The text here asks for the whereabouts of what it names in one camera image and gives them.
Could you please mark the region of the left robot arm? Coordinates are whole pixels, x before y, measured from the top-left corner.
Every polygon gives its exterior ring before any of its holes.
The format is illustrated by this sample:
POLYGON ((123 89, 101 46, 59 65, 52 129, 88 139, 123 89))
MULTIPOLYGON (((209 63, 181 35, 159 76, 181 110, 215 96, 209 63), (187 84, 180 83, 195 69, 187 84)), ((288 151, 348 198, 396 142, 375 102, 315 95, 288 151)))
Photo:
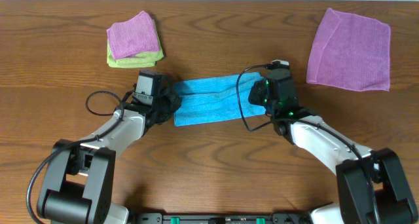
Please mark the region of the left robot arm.
POLYGON ((181 98, 168 76, 140 71, 133 90, 118 101, 109 120, 78 141, 59 140, 39 165, 27 188, 46 174, 33 208, 27 209, 36 223, 127 223, 128 208, 112 203, 115 161, 133 142, 156 124, 167 122, 180 108, 181 98))

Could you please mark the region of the blue microfiber cloth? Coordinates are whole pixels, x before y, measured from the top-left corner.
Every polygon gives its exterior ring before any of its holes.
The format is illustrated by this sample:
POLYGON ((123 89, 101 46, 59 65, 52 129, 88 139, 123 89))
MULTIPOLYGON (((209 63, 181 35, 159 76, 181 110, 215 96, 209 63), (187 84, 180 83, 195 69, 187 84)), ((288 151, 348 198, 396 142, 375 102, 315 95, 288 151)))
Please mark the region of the blue microfiber cloth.
POLYGON ((173 88, 182 102, 175 112, 174 124, 190 126, 264 114, 264 107, 247 100, 251 87, 262 79, 260 73, 251 72, 241 77, 229 75, 175 83, 173 88))

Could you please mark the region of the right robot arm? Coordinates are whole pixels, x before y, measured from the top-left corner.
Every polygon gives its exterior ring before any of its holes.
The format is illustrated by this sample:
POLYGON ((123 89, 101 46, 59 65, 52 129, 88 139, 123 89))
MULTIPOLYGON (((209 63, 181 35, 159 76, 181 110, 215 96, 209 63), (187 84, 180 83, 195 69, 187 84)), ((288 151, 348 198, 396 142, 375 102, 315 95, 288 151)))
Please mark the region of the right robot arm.
POLYGON ((391 149, 374 150, 331 128, 301 106, 291 70, 267 64, 249 102, 265 108, 269 123, 290 144, 308 151, 337 179, 338 203, 316 208, 311 223, 416 223, 418 208, 401 161, 391 149))

